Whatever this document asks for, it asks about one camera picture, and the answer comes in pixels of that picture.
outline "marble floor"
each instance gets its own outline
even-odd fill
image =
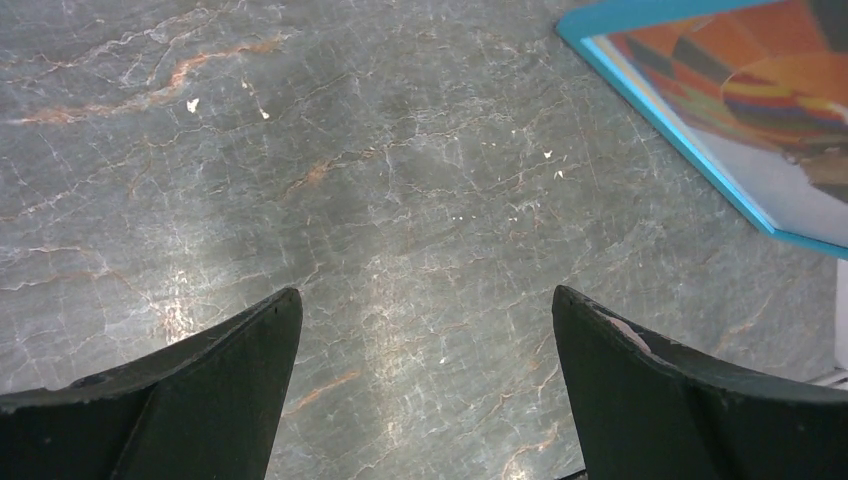
[[[758,234],[553,33],[571,0],[0,3],[0,391],[284,286],[268,478],[582,467],[553,288],[790,378],[836,262]]]

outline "hot air balloon illustration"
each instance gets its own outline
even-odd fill
[[[848,2],[783,0],[609,41],[681,120],[848,203]]]

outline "colorful illustration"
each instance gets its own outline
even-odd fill
[[[606,39],[689,127],[774,152],[848,204],[846,25],[848,2],[784,0]]]

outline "gray marble tile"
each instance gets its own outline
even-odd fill
[[[582,467],[556,284],[824,371],[835,261],[758,234],[552,33],[568,1],[0,4],[0,390],[284,286],[268,478]]]

